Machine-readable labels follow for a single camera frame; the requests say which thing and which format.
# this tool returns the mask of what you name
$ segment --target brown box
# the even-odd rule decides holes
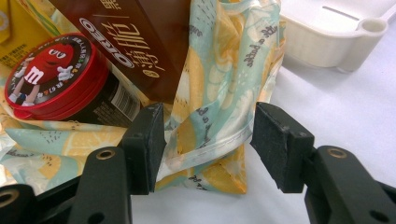
[[[173,103],[190,0],[50,1],[150,100]]]

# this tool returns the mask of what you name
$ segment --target yellow package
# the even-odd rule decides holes
[[[14,67],[35,46],[50,38],[15,0],[0,2],[0,63]]]

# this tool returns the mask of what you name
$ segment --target m&m's tin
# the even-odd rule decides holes
[[[19,119],[128,127],[140,108],[82,34],[58,36],[28,53],[8,77],[5,96]]]

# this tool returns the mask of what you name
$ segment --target white table surface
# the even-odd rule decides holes
[[[343,74],[286,57],[271,103],[315,137],[343,147],[374,179],[396,187],[396,22],[361,66]],[[133,196],[135,224],[309,223],[303,194],[283,194],[247,144],[246,195],[170,188]]]

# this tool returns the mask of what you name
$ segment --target red tin lid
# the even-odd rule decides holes
[[[61,35],[20,61],[6,99],[19,119],[66,119],[99,93],[107,75],[105,57],[84,35]]]

